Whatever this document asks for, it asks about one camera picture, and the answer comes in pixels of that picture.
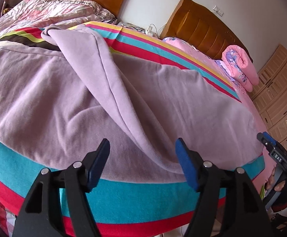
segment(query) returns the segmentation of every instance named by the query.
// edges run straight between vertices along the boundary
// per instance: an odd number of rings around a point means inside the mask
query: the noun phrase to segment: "pink bedsheet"
[[[226,73],[224,72],[224,70],[221,67],[219,67],[213,59],[209,58],[208,56],[206,56],[205,54],[203,54],[199,50],[196,50],[191,45],[189,45],[189,44],[185,43],[184,41],[179,40],[177,38],[166,38],[166,39],[164,39],[164,41],[166,43],[169,43],[169,44],[185,51],[189,55],[193,56],[194,58],[196,58],[200,62],[206,64],[211,69],[215,70],[219,74],[221,74],[221,75],[225,76],[227,79],[229,79],[228,76],[226,75]],[[241,86],[240,84],[236,85],[232,81],[230,81],[230,83],[233,86],[234,90],[236,91],[237,95],[239,96],[242,104],[253,114],[257,130],[259,132],[267,132],[267,128],[266,128],[265,124],[263,123],[262,118],[260,117],[257,109],[255,108],[252,100],[248,96],[244,87]],[[258,191],[260,191],[262,185],[265,184],[266,180],[271,175],[271,172],[275,166],[275,162],[269,156],[269,152],[266,150],[266,148],[263,149],[263,155],[264,155],[264,161],[265,161],[265,169],[253,181],[253,184]]]

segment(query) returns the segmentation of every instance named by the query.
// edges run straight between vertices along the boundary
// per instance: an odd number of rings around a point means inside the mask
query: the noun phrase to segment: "yellow stripe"
[[[9,32],[7,34],[4,34],[3,36],[1,36],[0,38],[2,37],[6,37],[6,36],[11,36],[11,35],[18,35],[18,36],[22,36],[22,37],[26,37],[28,38],[29,40],[31,40],[32,42],[43,42],[44,39],[42,38],[36,38],[34,37],[32,34],[29,34],[29,33],[26,33],[25,31],[21,30],[21,31],[12,31],[12,32]]]
[[[123,53],[123,52],[114,50],[112,47],[108,47],[108,49],[109,49],[109,51],[110,51],[111,53],[118,53],[118,54],[123,54],[123,55],[130,56],[130,57],[135,57],[134,55],[131,55],[131,54],[128,54],[128,53]]]
[[[101,26],[101,27],[104,27],[104,28],[109,28],[109,29],[114,29],[114,30],[118,30],[118,31],[121,31],[121,32],[124,32],[124,33],[127,33],[127,34],[130,34],[132,36],[137,36],[137,37],[140,37],[142,39],[145,39],[147,41],[150,41],[150,42],[153,42],[155,44],[158,44],[164,48],[167,48],[175,53],[178,53],[180,54],[181,56],[193,61],[194,63],[202,66],[204,69],[206,69],[207,71],[211,72],[213,75],[217,76],[219,79],[221,79],[222,81],[224,81],[228,86],[230,86],[231,88],[232,85],[230,83],[230,80],[228,78],[226,78],[225,76],[222,76],[220,74],[218,74],[215,70],[211,69],[210,67],[208,67],[207,65],[205,65],[204,63],[202,63],[201,61],[197,60],[196,58],[194,58],[193,56],[187,54],[186,52],[182,51],[181,49],[173,46],[173,45],[170,45],[166,42],[163,42],[162,40],[160,39],[156,39],[156,38],[153,38],[151,36],[148,36],[146,34],[143,34],[143,33],[140,33],[140,32],[137,32],[137,31],[133,31],[131,29],[128,29],[128,28],[125,28],[125,27],[122,27],[122,26],[116,26],[116,25],[112,25],[112,24],[107,24],[107,23],[104,23],[104,22],[98,22],[98,21],[89,21],[89,22],[86,22],[86,23],[83,23],[84,25],[95,25],[95,26]]]

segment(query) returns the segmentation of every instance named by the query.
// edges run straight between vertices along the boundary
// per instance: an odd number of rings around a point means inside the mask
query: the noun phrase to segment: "striped blanket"
[[[218,91],[239,101],[229,80],[189,57],[182,51],[141,33],[97,22],[86,23],[102,35],[113,53],[123,53],[146,60],[197,70]],[[16,41],[26,45],[57,50],[44,41],[42,29],[26,28],[8,33],[0,41]],[[0,143],[0,201],[17,214],[38,172],[38,164]],[[250,178],[255,178],[264,168],[263,156],[243,166]],[[61,191],[64,224],[73,235],[66,197]],[[220,191],[220,204],[225,190]],[[187,183],[126,183],[101,179],[97,188],[87,194],[94,218],[103,236],[154,236],[189,222],[199,194]]]

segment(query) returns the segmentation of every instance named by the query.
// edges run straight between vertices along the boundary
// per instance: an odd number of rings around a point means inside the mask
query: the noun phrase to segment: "checkered fabric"
[[[0,227],[9,237],[12,237],[15,218],[15,215],[0,202]]]

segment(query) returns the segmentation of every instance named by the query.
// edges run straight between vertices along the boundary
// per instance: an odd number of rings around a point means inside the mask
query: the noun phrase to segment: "black stripe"
[[[56,45],[53,45],[49,42],[46,42],[46,41],[32,42],[27,37],[19,36],[17,34],[2,37],[2,38],[0,38],[0,41],[18,42],[18,43],[24,44],[24,45],[29,46],[29,47],[40,47],[40,48],[44,48],[47,50],[60,52],[59,47],[57,47]]]

